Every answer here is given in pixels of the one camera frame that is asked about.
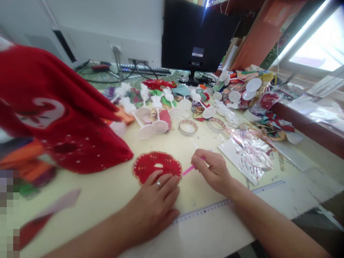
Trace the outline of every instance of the orange fabric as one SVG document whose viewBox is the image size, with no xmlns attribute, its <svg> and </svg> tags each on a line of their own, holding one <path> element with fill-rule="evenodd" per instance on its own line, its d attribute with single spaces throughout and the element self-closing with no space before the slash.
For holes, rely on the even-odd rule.
<svg viewBox="0 0 344 258">
<path fill-rule="evenodd" d="M 20 178 L 33 182 L 48 169 L 52 168 L 43 161 L 36 159 L 44 154 L 42 145 L 34 139 L 31 143 L 15 150 L 0 162 L 0 169 L 19 170 Z"/>
<path fill-rule="evenodd" d="M 0 167 L 9 163 L 32 160 L 43 154 L 43 146 L 36 139 L 33 139 L 31 143 L 11 152 L 7 157 L 1 160 Z"/>
<path fill-rule="evenodd" d="M 122 106 L 119 106 L 119 111 L 115 112 L 115 115 L 118 116 L 119 118 L 122 119 L 122 121 L 126 124 L 129 125 L 130 123 L 135 121 L 135 117 L 133 116 L 129 116 L 124 112 L 124 108 Z M 107 123 L 108 125 L 112 124 L 113 121 L 107 120 L 107 119 L 103 119 L 105 123 Z"/>
</svg>

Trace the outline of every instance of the left hand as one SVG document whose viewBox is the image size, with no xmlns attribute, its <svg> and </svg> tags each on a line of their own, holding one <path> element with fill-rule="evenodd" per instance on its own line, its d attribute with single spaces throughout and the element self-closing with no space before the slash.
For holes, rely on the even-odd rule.
<svg viewBox="0 0 344 258">
<path fill-rule="evenodd" d="M 160 234 L 180 212 L 173 209 L 179 194 L 178 176 L 159 178 L 161 187 L 154 183 L 162 170 L 154 171 L 130 202 L 116 215 L 121 221 L 121 238 L 126 248 L 142 244 Z"/>
</svg>

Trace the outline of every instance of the ring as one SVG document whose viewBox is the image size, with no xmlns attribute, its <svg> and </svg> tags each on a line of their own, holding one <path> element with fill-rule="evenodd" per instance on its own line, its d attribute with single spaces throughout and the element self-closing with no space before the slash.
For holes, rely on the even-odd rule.
<svg viewBox="0 0 344 258">
<path fill-rule="evenodd" d="M 157 184 L 158 186 L 160 186 L 160 189 L 162 187 L 161 183 L 159 181 L 156 181 L 155 184 Z"/>
</svg>

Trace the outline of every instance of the white plastic disc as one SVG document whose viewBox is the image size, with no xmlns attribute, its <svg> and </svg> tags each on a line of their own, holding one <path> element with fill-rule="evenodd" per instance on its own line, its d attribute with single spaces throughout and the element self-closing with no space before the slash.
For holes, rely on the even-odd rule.
<svg viewBox="0 0 344 258">
<path fill-rule="evenodd" d="M 181 108 L 182 110 L 188 110 L 191 108 L 191 101 L 187 99 L 182 99 L 179 102 L 178 107 Z"/>
<path fill-rule="evenodd" d="M 216 113 L 216 108 L 215 107 L 209 107 L 206 110 L 203 111 L 202 116 L 205 119 L 211 118 L 215 115 Z"/>
<path fill-rule="evenodd" d="M 256 93 L 257 93 L 256 91 L 247 91 L 247 90 L 246 90 L 246 91 L 243 93 L 243 99 L 244 99 L 244 100 L 253 99 Z"/>
<path fill-rule="evenodd" d="M 137 111 L 136 111 L 136 116 L 139 118 L 139 119 L 143 119 L 145 118 L 146 116 L 151 116 L 151 110 L 149 108 L 146 108 L 146 107 L 140 107 Z"/>
<path fill-rule="evenodd" d="M 174 108 L 170 109 L 168 111 L 168 113 L 172 119 L 179 119 L 182 115 L 182 110 L 178 107 L 176 107 L 176 108 L 174 107 Z"/>
<path fill-rule="evenodd" d="M 164 133 L 168 130 L 168 124 L 165 121 L 158 120 L 152 123 L 154 126 L 154 132 L 155 133 Z"/>
<path fill-rule="evenodd" d="M 144 125 L 138 131 L 138 137 L 140 140 L 146 140 L 155 134 L 154 126 Z"/>
<path fill-rule="evenodd" d="M 262 85 L 262 80 L 259 78 L 254 78 L 246 84 L 246 90 L 253 92 L 260 88 Z"/>
<path fill-rule="evenodd" d="M 238 102 L 241 99 L 241 94 L 237 91 L 231 91 L 231 93 L 228 95 L 228 98 L 232 102 Z"/>
<path fill-rule="evenodd" d="M 214 94 L 212 95 L 214 97 L 214 99 L 216 100 L 221 100 L 222 99 L 222 94 L 219 92 L 214 92 Z"/>
<path fill-rule="evenodd" d="M 183 118 L 189 118 L 190 117 L 190 113 L 188 113 L 187 111 L 182 112 L 182 117 Z"/>
<path fill-rule="evenodd" d="M 228 75 L 225 79 L 225 85 L 227 86 L 229 84 L 230 81 L 230 76 Z"/>
<path fill-rule="evenodd" d="M 222 71 L 222 73 L 220 75 L 220 81 L 224 81 L 227 77 L 229 77 L 228 71 L 226 71 L 226 70 Z"/>
<path fill-rule="evenodd" d="M 126 132 L 126 125 L 124 122 L 113 122 L 110 124 L 110 128 L 117 134 L 119 137 L 122 137 Z"/>
</svg>

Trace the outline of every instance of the hand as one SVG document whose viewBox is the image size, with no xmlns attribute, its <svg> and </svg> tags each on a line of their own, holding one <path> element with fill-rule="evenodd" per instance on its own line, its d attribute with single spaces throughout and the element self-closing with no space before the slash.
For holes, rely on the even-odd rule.
<svg viewBox="0 0 344 258">
<path fill-rule="evenodd" d="M 144 243 L 160 234 L 180 212 L 173 209 L 179 194 L 176 186 L 178 176 L 162 175 L 158 181 L 161 187 L 154 183 L 162 170 L 153 172 L 146 183 L 130 202 L 117 214 L 122 224 L 121 238 L 125 248 Z"/>
<path fill-rule="evenodd" d="M 198 171 L 202 173 L 205 181 L 207 181 L 211 188 L 231 199 L 231 182 L 233 179 L 221 154 L 197 149 L 191 158 L 191 164 L 195 165 Z"/>
</svg>

